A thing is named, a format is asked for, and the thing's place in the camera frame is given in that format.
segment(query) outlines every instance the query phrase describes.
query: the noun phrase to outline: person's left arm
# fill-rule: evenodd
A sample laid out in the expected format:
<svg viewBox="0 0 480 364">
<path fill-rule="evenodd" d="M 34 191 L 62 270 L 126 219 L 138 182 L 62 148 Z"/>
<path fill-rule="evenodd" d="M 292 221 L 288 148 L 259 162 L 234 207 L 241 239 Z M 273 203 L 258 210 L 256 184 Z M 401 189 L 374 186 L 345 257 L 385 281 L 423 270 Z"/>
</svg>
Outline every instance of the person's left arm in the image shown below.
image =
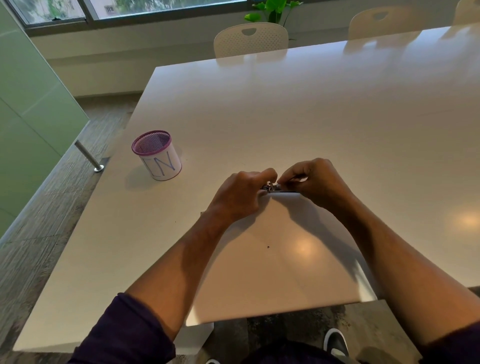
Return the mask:
<svg viewBox="0 0 480 364">
<path fill-rule="evenodd" d="M 233 222 L 258 211 L 261 187 L 276 178 L 272 168 L 232 174 L 192 228 L 115 298 L 70 363 L 147 363 L 162 361 L 163 354 L 168 361 L 173 346 L 165 335 L 170 341 L 177 336 L 220 238 Z M 156 341 L 164 348 L 155 351 Z"/>
</svg>

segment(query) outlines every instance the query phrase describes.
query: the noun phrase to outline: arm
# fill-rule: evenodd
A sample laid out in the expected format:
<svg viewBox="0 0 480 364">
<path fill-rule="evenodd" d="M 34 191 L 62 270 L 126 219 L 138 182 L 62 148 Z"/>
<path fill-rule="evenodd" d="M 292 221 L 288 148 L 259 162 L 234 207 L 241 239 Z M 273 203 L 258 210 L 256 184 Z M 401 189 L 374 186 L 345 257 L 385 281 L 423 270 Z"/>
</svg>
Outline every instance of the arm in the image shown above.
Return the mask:
<svg viewBox="0 0 480 364">
<path fill-rule="evenodd" d="M 157 260 L 126 293 L 142 302 L 174 340 L 185 320 L 200 278 L 225 230 L 258 210 L 259 191 L 275 182 L 272 168 L 231 175 L 194 226 Z"/>
<path fill-rule="evenodd" d="M 348 229 L 414 343 L 424 346 L 480 320 L 480 299 L 385 225 L 329 160 L 297 163 L 278 183 L 326 208 Z"/>
</svg>

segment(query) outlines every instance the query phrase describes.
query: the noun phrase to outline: metal clip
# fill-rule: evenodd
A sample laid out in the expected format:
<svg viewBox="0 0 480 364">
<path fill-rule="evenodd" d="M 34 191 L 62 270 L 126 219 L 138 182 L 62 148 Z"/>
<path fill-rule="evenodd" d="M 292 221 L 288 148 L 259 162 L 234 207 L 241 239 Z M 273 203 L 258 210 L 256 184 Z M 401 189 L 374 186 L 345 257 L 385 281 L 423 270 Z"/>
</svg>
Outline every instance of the metal clip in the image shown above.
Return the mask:
<svg viewBox="0 0 480 364">
<path fill-rule="evenodd" d="M 279 184 L 273 184 L 271 182 L 267 183 L 265 186 L 262 187 L 262 190 L 267 191 L 269 194 L 281 194 L 281 193 L 297 193 L 295 191 L 283 191 L 280 188 Z"/>
</svg>

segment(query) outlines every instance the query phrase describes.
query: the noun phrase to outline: person's left hand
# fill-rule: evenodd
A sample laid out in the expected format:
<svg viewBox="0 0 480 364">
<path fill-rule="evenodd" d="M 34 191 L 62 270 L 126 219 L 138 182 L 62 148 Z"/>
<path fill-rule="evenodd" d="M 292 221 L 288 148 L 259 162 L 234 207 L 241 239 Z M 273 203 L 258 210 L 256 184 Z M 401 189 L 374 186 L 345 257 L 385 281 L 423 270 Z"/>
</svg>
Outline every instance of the person's left hand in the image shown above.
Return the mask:
<svg viewBox="0 0 480 364">
<path fill-rule="evenodd" d="M 263 172 L 238 172 L 232 174 L 220 186 L 207 210 L 211 210 L 232 224 L 258 211 L 258 197 L 267 182 L 274 183 L 277 173 L 273 168 Z"/>
</svg>

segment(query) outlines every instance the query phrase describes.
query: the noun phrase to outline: sneaker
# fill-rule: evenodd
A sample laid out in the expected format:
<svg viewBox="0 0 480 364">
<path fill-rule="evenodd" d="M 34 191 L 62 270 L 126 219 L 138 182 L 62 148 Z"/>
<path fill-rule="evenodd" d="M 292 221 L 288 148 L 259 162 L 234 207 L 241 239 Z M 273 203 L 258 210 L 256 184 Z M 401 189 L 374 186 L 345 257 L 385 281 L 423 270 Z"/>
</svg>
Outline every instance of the sneaker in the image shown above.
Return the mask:
<svg viewBox="0 0 480 364">
<path fill-rule="evenodd" d="M 331 328 L 327 331 L 324 340 L 324 350 L 335 356 L 348 356 L 347 342 L 340 330 Z"/>
</svg>

